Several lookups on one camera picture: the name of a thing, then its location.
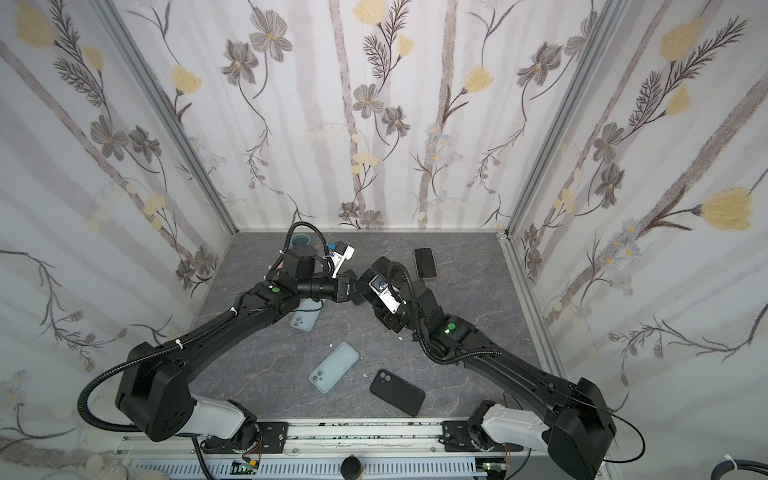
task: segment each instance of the gray flower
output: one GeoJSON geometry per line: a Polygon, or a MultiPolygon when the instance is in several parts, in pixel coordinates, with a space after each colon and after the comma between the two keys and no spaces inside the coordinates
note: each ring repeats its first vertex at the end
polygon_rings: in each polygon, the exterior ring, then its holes
{"type": "Polygon", "coordinates": [[[366,230],[383,227],[384,226],[384,220],[382,220],[383,217],[384,217],[384,214],[381,213],[381,210],[377,210],[377,211],[367,210],[362,214],[362,217],[360,217],[360,223],[366,228],[366,230]]]}
{"type": "Polygon", "coordinates": [[[538,275],[538,269],[541,268],[541,265],[543,263],[544,261],[541,258],[541,254],[538,252],[538,250],[536,250],[535,248],[531,248],[531,250],[528,251],[528,259],[525,262],[525,265],[531,271],[531,276],[538,275]]]}
{"type": "Polygon", "coordinates": [[[523,243],[526,245],[533,244],[534,240],[536,240],[536,236],[538,235],[538,231],[536,230],[536,226],[531,223],[531,226],[523,233],[523,243]]]}
{"type": "Polygon", "coordinates": [[[547,72],[560,66],[560,50],[562,45],[550,45],[546,41],[531,56],[533,65],[518,70],[518,85],[524,87],[533,80],[536,85],[543,85],[547,79],[547,72]]]}
{"type": "Polygon", "coordinates": [[[609,168],[603,170],[600,174],[603,183],[594,189],[595,195],[603,196],[603,208],[608,208],[616,204],[616,195],[614,190],[621,188],[621,181],[624,179],[624,170],[619,170],[616,164],[611,164],[609,168]]]}
{"type": "Polygon", "coordinates": [[[597,148],[592,156],[594,161],[603,162],[604,164],[614,163],[616,158],[614,145],[618,145],[621,142],[621,135],[623,133],[624,129],[619,128],[615,121],[603,127],[603,136],[594,141],[594,147],[597,148]]]}
{"type": "Polygon", "coordinates": [[[339,218],[348,222],[350,217],[357,218],[359,216],[358,212],[360,212],[360,207],[358,207],[355,202],[342,202],[339,218]]]}
{"type": "Polygon", "coordinates": [[[224,56],[232,62],[228,67],[221,68],[221,73],[227,76],[228,82],[237,85],[240,82],[240,76],[243,75],[248,83],[256,83],[252,68],[259,64],[259,60],[251,51],[250,45],[245,41],[227,40],[227,51],[224,52],[224,56]]]}
{"type": "Polygon", "coordinates": [[[360,85],[355,89],[355,98],[357,102],[352,106],[355,110],[361,110],[360,114],[363,118],[368,118],[371,113],[381,113],[384,110],[384,103],[375,100],[379,96],[378,89],[375,84],[360,85]]]}
{"type": "Polygon", "coordinates": [[[101,154],[104,158],[109,158],[112,154],[118,160],[125,157],[123,148],[128,145],[128,136],[122,130],[112,131],[112,122],[104,115],[99,115],[98,121],[91,122],[91,138],[101,145],[101,154]]]}
{"type": "Polygon", "coordinates": [[[144,154],[144,158],[147,159],[147,163],[152,163],[152,154],[156,154],[158,157],[162,153],[160,149],[160,142],[157,140],[150,140],[149,133],[144,131],[143,128],[136,125],[136,129],[132,130],[128,135],[131,137],[131,144],[134,147],[134,152],[137,154],[144,154]]]}
{"type": "Polygon", "coordinates": [[[402,108],[390,108],[384,110],[382,115],[382,122],[386,123],[386,134],[390,135],[397,130],[398,135],[405,137],[408,134],[408,130],[411,126],[402,121],[405,118],[405,114],[402,113],[402,108]]]}
{"type": "Polygon", "coordinates": [[[581,21],[581,35],[570,37],[565,43],[565,50],[563,50],[563,52],[567,56],[572,57],[574,55],[578,55],[582,50],[584,50],[584,46],[587,44],[589,34],[592,31],[594,21],[597,19],[598,13],[593,10],[592,12],[589,12],[588,17],[581,21]]]}
{"type": "Polygon", "coordinates": [[[261,32],[250,34],[250,42],[256,51],[267,51],[275,61],[283,61],[283,50],[293,50],[293,45],[283,35],[288,30],[286,22],[274,10],[267,10],[266,15],[259,8],[253,8],[250,21],[261,32]]]}
{"type": "Polygon", "coordinates": [[[207,275],[216,268],[214,255],[206,250],[204,245],[200,245],[200,249],[194,254],[194,266],[200,275],[207,275]]]}
{"type": "Polygon", "coordinates": [[[184,289],[188,289],[192,286],[192,276],[194,275],[194,267],[189,260],[182,260],[179,262],[179,267],[176,269],[176,276],[184,284],[184,289]]]}

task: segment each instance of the black phone case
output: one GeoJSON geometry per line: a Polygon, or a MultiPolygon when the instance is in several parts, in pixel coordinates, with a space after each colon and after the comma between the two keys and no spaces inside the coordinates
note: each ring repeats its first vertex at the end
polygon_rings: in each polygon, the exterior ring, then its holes
{"type": "Polygon", "coordinates": [[[371,393],[391,406],[401,410],[411,417],[419,414],[424,398],[427,394],[424,390],[411,385],[394,373],[381,369],[371,383],[371,393]]]}

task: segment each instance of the floral wallpaper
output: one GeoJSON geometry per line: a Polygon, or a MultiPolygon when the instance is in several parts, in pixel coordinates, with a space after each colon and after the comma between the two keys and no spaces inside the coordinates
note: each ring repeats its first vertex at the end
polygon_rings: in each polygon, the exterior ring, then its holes
{"type": "Polygon", "coordinates": [[[768,447],[767,25],[764,2],[630,2],[513,232],[568,375],[645,435],[622,478],[768,447]]]}
{"type": "Polygon", "coordinates": [[[87,3],[0,12],[0,470],[93,478],[120,437],[79,391],[186,331],[230,235],[87,3]]]}
{"type": "Polygon", "coordinates": [[[603,2],[115,2],[240,228],[506,227],[603,2]]]}

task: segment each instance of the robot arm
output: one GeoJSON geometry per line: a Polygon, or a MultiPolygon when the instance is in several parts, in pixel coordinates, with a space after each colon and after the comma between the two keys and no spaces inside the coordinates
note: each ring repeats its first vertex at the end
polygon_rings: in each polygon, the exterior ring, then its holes
{"type": "Polygon", "coordinates": [[[302,298],[346,302],[349,277],[337,272],[353,252],[352,247],[338,242],[333,245],[333,275],[315,274],[317,260],[323,261],[317,251],[308,246],[293,247],[283,254],[274,278],[241,293],[229,311],[159,347],[146,342],[136,346],[128,355],[129,362],[156,349],[203,337],[126,369],[115,406],[155,442],[172,435],[211,435],[227,440],[232,449],[248,449],[259,438],[256,417],[235,402],[190,394],[189,383],[224,352],[295,310],[302,298]],[[209,329],[212,332],[204,335],[209,329]]]}
{"type": "Polygon", "coordinates": [[[466,368],[490,379],[530,410],[483,402],[468,422],[468,450],[488,449],[493,442],[547,449],[572,477],[594,478],[616,434],[600,389],[586,379],[574,384],[544,372],[499,347],[472,323],[444,313],[421,280],[412,283],[412,298],[406,288],[410,279],[406,282],[403,272],[386,277],[393,270],[390,263],[381,257],[358,280],[369,285],[363,297],[379,320],[396,333],[403,327],[412,330],[414,340],[424,340],[425,353],[433,361],[454,363],[446,359],[460,358],[466,368]],[[390,280],[397,295],[392,295],[390,280]]]}
{"type": "Polygon", "coordinates": [[[324,247],[323,257],[309,246],[288,249],[296,225],[265,280],[241,293],[229,311],[161,346],[140,344],[126,363],[89,383],[78,398],[83,420],[100,429],[141,431],[155,442],[172,435],[210,435],[207,442],[218,442],[222,449],[249,450],[262,436],[256,416],[236,402],[192,395],[189,382],[228,349],[294,311],[302,298],[364,301],[356,298],[360,294],[388,329],[412,330],[432,361],[446,365],[462,361],[530,409],[483,402],[469,419],[472,449],[466,451],[487,450],[499,443],[546,448],[574,478],[594,478],[616,432],[597,386],[586,379],[573,384],[501,349],[467,320],[444,313],[432,291],[421,281],[411,283],[405,268],[391,279],[390,287],[386,272],[392,269],[385,257],[358,280],[353,272],[339,273],[342,262],[354,253],[344,243],[331,244],[330,250],[324,247]],[[315,273],[318,261],[322,273],[315,273]],[[133,425],[104,422],[88,409],[88,397],[96,386],[120,372],[115,405],[133,425]]]}

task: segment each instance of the black cable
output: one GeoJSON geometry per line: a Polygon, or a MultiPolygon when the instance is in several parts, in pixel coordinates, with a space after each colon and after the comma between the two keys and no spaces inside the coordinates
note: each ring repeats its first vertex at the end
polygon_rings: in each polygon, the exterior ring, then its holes
{"type": "MultiPolygon", "coordinates": [[[[405,266],[402,263],[400,263],[400,262],[391,262],[389,264],[389,267],[387,268],[386,278],[387,278],[387,283],[389,284],[389,292],[392,293],[392,295],[395,295],[395,291],[392,289],[392,280],[391,280],[392,279],[392,268],[393,267],[396,267],[398,270],[400,270],[402,272],[403,276],[405,277],[406,285],[408,286],[408,291],[409,291],[409,293],[411,295],[411,299],[412,299],[411,315],[412,315],[412,319],[414,319],[414,317],[415,317],[415,324],[416,324],[415,327],[417,328],[416,334],[417,334],[417,337],[418,337],[418,340],[419,340],[419,345],[422,347],[422,350],[424,351],[424,354],[427,355],[428,359],[432,360],[433,362],[435,362],[435,363],[437,363],[439,365],[451,365],[453,363],[460,362],[460,361],[462,361],[464,359],[467,359],[467,358],[470,358],[470,357],[477,357],[477,356],[482,356],[482,355],[490,355],[490,356],[498,355],[501,358],[506,358],[507,360],[510,360],[511,362],[516,363],[518,366],[520,366],[526,372],[528,371],[528,369],[526,369],[525,366],[522,365],[516,358],[514,358],[512,356],[509,356],[509,355],[506,355],[502,350],[475,349],[475,350],[472,350],[470,352],[463,353],[461,355],[454,355],[453,357],[451,357],[449,359],[441,359],[441,358],[437,357],[434,353],[432,353],[429,350],[429,347],[427,346],[427,342],[426,342],[425,336],[424,336],[424,330],[426,330],[426,325],[423,325],[423,322],[419,318],[419,302],[416,301],[416,299],[415,299],[416,295],[415,295],[415,290],[413,289],[413,283],[411,282],[411,276],[408,274],[408,270],[405,268],[405,266]]],[[[536,379],[537,382],[539,382],[543,386],[549,388],[546,383],[544,383],[541,379],[538,378],[538,376],[533,375],[530,372],[528,372],[528,373],[531,374],[531,377],[536,379]]],[[[640,433],[640,430],[637,429],[636,426],[632,425],[628,420],[621,418],[619,415],[616,415],[613,412],[609,412],[607,410],[599,409],[598,407],[592,405],[591,403],[587,403],[587,402],[584,402],[582,400],[576,399],[576,398],[568,395],[567,393],[560,392],[560,391],[558,391],[556,389],[552,389],[552,392],[555,392],[555,393],[557,393],[559,395],[562,395],[566,399],[569,399],[569,400],[571,400],[573,402],[581,403],[583,405],[591,407],[592,409],[595,409],[595,410],[597,410],[599,412],[607,413],[608,415],[614,417],[615,419],[619,419],[622,422],[624,422],[627,425],[629,425],[640,436],[640,441],[643,444],[642,449],[640,450],[640,454],[638,454],[637,456],[635,456],[633,458],[630,458],[628,460],[607,460],[607,459],[603,458],[604,462],[607,462],[607,463],[631,463],[631,462],[635,462],[636,460],[639,460],[643,455],[645,455],[645,446],[646,446],[645,445],[645,437],[643,437],[643,434],[640,433]]]]}
{"type": "MultiPolygon", "coordinates": [[[[512,399],[515,401],[515,403],[517,403],[517,404],[518,404],[518,407],[520,407],[520,410],[523,410],[523,405],[520,403],[520,401],[519,401],[519,400],[517,400],[517,399],[515,398],[515,396],[514,396],[514,395],[512,395],[511,393],[507,393],[507,391],[506,391],[506,390],[502,390],[502,399],[504,400],[504,406],[505,406],[506,408],[509,408],[509,405],[507,405],[507,395],[509,395],[509,396],[511,396],[511,397],[512,397],[512,399]]],[[[517,469],[517,470],[515,470],[515,471],[512,473],[512,475],[510,475],[510,476],[506,477],[506,478],[505,478],[505,480],[509,480],[510,478],[512,478],[512,477],[514,477],[515,475],[517,475],[518,473],[520,473],[520,471],[523,469],[523,467],[525,467],[525,464],[526,464],[526,463],[528,463],[528,459],[529,459],[529,458],[531,458],[531,452],[533,452],[533,449],[528,449],[528,455],[525,457],[525,460],[523,461],[523,464],[522,464],[522,465],[520,465],[520,466],[518,467],[518,469],[517,469]]]]}
{"type": "Polygon", "coordinates": [[[520,473],[520,471],[523,469],[523,467],[525,467],[525,464],[528,463],[528,459],[531,458],[531,452],[533,452],[533,449],[528,449],[528,454],[525,456],[525,460],[523,461],[522,465],[520,465],[517,470],[512,472],[512,475],[510,475],[507,478],[505,478],[505,480],[509,480],[510,478],[512,478],[515,475],[517,475],[518,473],[520,473]]]}
{"type": "Polygon", "coordinates": [[[321,305],[319,308],[313,308],[313,309],[311,309],[311,310],[298,310],[298,309],[297,309],[297,310],[291,310],[291,311],[290,311],[290,312],[288,312],[288,313],[291,313],[291,312],[319,312],[320,310],[322,310],[322,309],[323,309],[323,307],[324,307],[324,306],[325,306],[325,304],[326,304],[326,303],[325,303],[323,300],[320,300],[320,302],[321,302],[323,305],[321,305]]]}
{"type": "Polygon", "coordinates": [[[127,362],[123,362],[120,365],[114,366],[109,370],[107,370],[106,372],[96,376],[96,378],[91,380],[85,386],[83,391],[80,392],[80,396],[78,397],[78,413],[80,414],[80,417],[82,417],[87,424],[94,426],[97,429],[107,430],[108,432],[140,432],[141,429],[139,429],[136,425],[122,425],[119,423],[111,423],[111,422],[106,422],[102,419],[99,419],[96,415],[93,414],[91,409],[88,408],[88,397],[91,396],[91,394],[96,389],[96,387],[98,387],[100,384],[105,382],[107,379],[117,375],[120,372],[123,372],[126,369],[131,368],[132,366],[136,366],[139,363],[146,362],[149,359],[157,358],[158,356],[165,355],[166,353],[170,353],[175,350],[180,350],[184,346],[187,346],[191,343],[199,342],[206,336],[209,336],[211,333],[215,332],[216,330],[224,326],[224,324],[230,322],[235,316],[236,316],[236,313],[230,310],[229,312],[227,312],[226,316],[215,325],[212,325],[211,327],[203,330],[202,332],[198,333],[195,336],[192,336],[189,339],[186,339],[186,340],[179,339],[181,342],[181,345],[179,345],[179,343],[175,343],[173,345],[169,345],[161,349],[155,349],[153,352],[148,353],[147,355],[141,356],[137,359],[129,360],[127,362]]]}
{"type": "Polygon", "coordinates": [[[320,238],[320,242],[323,243],[323,253],[325,254],[324,260],[326,261],[326,266],[329,268],[329,272],[333,272],[333,262],[331,261],[331,251],[328,249],[328,242],[326,242],[326,238],[323,236],[323,232],[321,232],[317,227],[312,225],[309,222],[294,222],[293,225],[291,225],[288,228],[288,233],[286,234],[286,242],[283,245],[283,250],[280,256],[277,258],[275,263],[271,266],[270,271],[266,273],[267,280],[273,280],[272,273],[277,270],[277,267],[280,266],[280,264],[283,262],[283,259],[285,258],[285,252],[288,251],[288,248],[290,247],[290,238],[293,236],[293,231],[297,227],[307,227],[310,228],[313,232],[317,234],[317,236],[320,238]]]}
{"type": "Polygon", "coordinates": [[[525,409],[523,408],[523,405],[520,403],[520,401],[519,401],[519,400],[517,400],[517,399],[515,398],[515,396],[514,396],[514,395],[512,395],[511,393],[507,393],[507,391],[506,391],[506,390],[502,390],[502,398],[504,399],[504,406],[505,406],[505,407],[509,408],[509,406],[507,405],[507,397],[506,397],[507,395],[509,395],[509,396],[511,396],[511,397],[512,397],[512,399],[515,401],[515,403],[517,403],[517,404],[518,404],[518,407],[520,407],[520,410],[525,410],[525,409]]]}
{"type": "Polygon", "coordinates": [[[205,480],[216,480],[214,476],[211,475],[210,470],[208,470],[208,465],[205,465],[205,460],[203,460],[203,451],[200,450],[200,443],[197,441],[197,437],[192,437],[192,445],[194,445],[194,453],[197,455],[197,463],[200,464],[200,470],[203,471],[205,480]]]}
{"type": "MultiPolygon", "coordinates": [[[[736,465],[738,465],[739,470],[748,470],[750,472],[760,473],[762,475],[768,476],[768,464],[754,462],[752,460],[742,460],[738,458],[735,458],[733,462],[735,462],[736,465]]],[[[712,475],[710,476],[710,480],[719,480],[719,478],[725,475],[726,473],[736,470],[736,468],[733,465],[733,462],[730,460],[726,460],[724,462],[720,462],[717,465],[715,465],[715,468],[712,469],[712,475]]]]}

